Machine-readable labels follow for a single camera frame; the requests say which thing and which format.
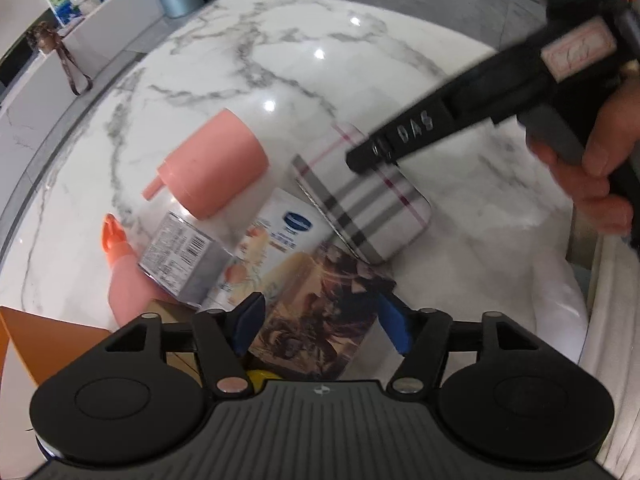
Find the fingernail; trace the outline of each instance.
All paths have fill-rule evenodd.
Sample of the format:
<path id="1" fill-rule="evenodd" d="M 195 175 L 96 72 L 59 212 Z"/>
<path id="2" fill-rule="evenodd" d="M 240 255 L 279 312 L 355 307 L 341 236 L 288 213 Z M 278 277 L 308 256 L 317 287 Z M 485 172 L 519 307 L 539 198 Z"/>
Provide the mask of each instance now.
<path id="1" fill-rule="evenodd" d="M 593 185 L 591 192 L 593 193 L 594 196 L 605 197 L 609 194 L 610 188 L 611 186 L 609 185 L 609 181 L 606 178 L 604 178 L 602 180 L 597 181 Z"/>
<path id="2" fill-rule="evenodd" d="M 582 156 L 582 167 L 593 176 L 603 176 L 609 152 L 597 142 L 591 142 Z"/>
<path id="3" fill-rule="evenodd" d="M 550 150 L 540 149 L 534 144 L 533 146 L 529 146 L 529 151 L 545 166 L 552 166 L 556 163 L 556 158 Z"/>
<path id="4" fill-rule="evenodd" d="M 631 213 L 626 207 L 615 207 L 607 211 L 607 221 L 619 226 L 631 224 Z"/>
<path id="5" fill-rule="evenodd" d="M 618 225 L 615 229 L 620 236 L 627 236 L 631 233 L 631 225 L 629 224 Z"/>

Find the printed label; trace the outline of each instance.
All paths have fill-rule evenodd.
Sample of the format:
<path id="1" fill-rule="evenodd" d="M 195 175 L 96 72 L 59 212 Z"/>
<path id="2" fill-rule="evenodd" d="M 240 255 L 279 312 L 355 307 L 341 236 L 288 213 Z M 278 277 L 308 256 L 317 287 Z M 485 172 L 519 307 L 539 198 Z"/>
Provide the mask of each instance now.
<path id="1" fill-rule="evenodd" d="M 309 231 L 313 227 L 313 224 L 305 217 L 291 211 L 284 215 L 283 220 L 294 231 Z"/>
<path id="2" fill-rule="evenodd" d="M 616 38 L 597 16 L 548 44 L 540 51 L 540 57 L 560 82 L 609 56 L 616 48 Z"/>
<path id="3" fill-rule="evenodd" d="M 198 265 L 211 238 L 169 212 L 140 259 L 140 267 L 178 296 Z"/>

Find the plaid pattern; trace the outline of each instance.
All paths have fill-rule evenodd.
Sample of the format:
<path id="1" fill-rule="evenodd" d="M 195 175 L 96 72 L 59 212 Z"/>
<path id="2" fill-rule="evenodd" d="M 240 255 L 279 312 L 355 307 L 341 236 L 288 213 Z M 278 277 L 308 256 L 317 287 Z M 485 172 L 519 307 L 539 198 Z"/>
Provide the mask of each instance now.
<path id="1" fill-rule="evenodd" d="M 334 127 L 292 161 L 298 185 L 353 253 L 386 262 L 427 228 L 431 205 L 395 166 L 354 174 L 345 154 L 364 139 L 354 126 Z"/>

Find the metal bolt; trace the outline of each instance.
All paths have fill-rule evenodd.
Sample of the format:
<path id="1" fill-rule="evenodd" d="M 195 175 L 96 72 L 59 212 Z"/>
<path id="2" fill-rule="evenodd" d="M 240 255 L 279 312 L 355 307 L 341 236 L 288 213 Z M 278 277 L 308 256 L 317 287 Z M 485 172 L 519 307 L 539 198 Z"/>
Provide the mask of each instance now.
<path id="1" fill-rule="evenodd" d="M 225 377 L 220 379 L 216 383 L 216 386 L 221 392 L 225 392 L 226 394 L 239 394 L 249 387 L 249 383 L 242 377 Z"/>
<path id="2" fill-rule="evenodd" d="M 399 394 L 416 394 L 424 388 L 424 384 L 415 377 L 401 377 L 396 379 L 391 387 Z"/>

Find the finger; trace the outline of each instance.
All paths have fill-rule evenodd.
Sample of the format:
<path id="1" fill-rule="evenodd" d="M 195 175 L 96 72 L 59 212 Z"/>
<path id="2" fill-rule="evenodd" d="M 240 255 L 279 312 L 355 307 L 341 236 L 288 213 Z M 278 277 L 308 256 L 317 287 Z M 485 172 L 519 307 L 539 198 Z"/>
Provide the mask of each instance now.
<path id="1" fill-rule="evenodd" d="M 548 147 L 544 142 L 533 139 L 529 134 L 527 134 L 527 146 L 531 153 L 539 158 L 540 162 L 547 166 L 554 165 L 556 160 L 558 160 L 558 154 L 554 150 Z"/>
<path id="2" fill-rule="evenodd" d="M 558 160 L 549 170 L 554 180 L 574 202 L 588 198 L 604 198 L 609 194 L 607 177 L 587 175 L 581 166 L 572 166 Z"/>
<path id="3" fill-rule="evenodd" d="M 621 196 L 580 200 L 575 205 L 587 215 L 598 231 L 621 235 L 631 231 L 633 208 Z"/>
<path id="4" fill-rule="evenodd" d="M 592 176 L 605 176 L 629 156 L 640 139 L 640 80 L 627 79 L 598 112 L 582 166 Z"/>

